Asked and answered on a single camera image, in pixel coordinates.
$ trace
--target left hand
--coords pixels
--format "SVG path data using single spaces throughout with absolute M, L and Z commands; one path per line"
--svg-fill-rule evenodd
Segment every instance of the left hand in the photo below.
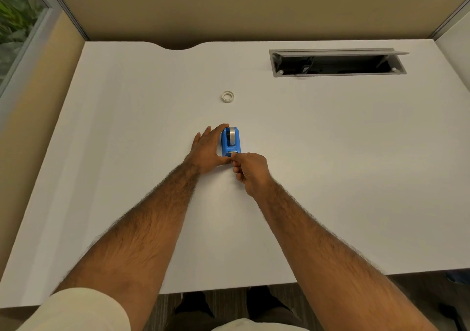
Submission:
M 196 137 L 194 137 L 191 151 L 184 159 L 184 162 L 191 163 L 200 168 L 201 174 L 206 174 L 216 166 L 231 162 L 229 156 L 217 155 L 217 143 L 220 133 L 229 126 L 229 124 L 221 124 L 212 131 L 209 126 L 202 135 L 197 133 Z

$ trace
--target white tape roll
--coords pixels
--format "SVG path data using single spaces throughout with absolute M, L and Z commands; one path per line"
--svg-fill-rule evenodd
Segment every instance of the white tape roll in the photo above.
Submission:
M 234 100 L 234 94 L 229 90 L 226 90 L 224 93 L 222 93 L 222 100 L 225 103 L 230 103 Z

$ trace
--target hand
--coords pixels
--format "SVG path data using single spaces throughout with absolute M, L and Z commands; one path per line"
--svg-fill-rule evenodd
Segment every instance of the hand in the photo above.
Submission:
M 201 174 L 211 171 L 216 166 L 228 164 L 231 160 L 229 156 L 217 155 L 217 142 L 220 133 L 229 126 L 229 124 L 221 124 L 213 131 L 211 127 L 207 127 L 202 135 L 197 133 L 191 151 L 184 161 L 197 166 Z
M 274 182 L 269 173 L 266 158 L 254 153 L 232 153 L 232 165 L 237 180 L 245 184 L 247 194 L 255 198 Z

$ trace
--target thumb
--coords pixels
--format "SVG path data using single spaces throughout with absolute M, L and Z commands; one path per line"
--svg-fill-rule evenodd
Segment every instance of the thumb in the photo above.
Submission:
M 230 156 L 219 156 L 219 165 L 226 165 L 231 162 Z
M 239 163 L 242 163 L 245 161 L 246 158 L 246 153 L 232 153 L 231 156 L 233 161 L 237 161 Z

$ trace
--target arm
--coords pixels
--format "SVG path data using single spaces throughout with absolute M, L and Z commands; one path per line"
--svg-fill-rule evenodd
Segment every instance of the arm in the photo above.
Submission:
M 237 179 L 258 203 L 327 331 L 436 328 L 382 273 L 320 225 L 277 184 L 264 156 L 233 154 Z
M 172 257 L 197 180 L 218 165 L 222 124 L 194 138 L 191 152 L 153 191 L 88 250 L 55 292 L 91 288 L 121 304 L 133 331 L 147 321 Z

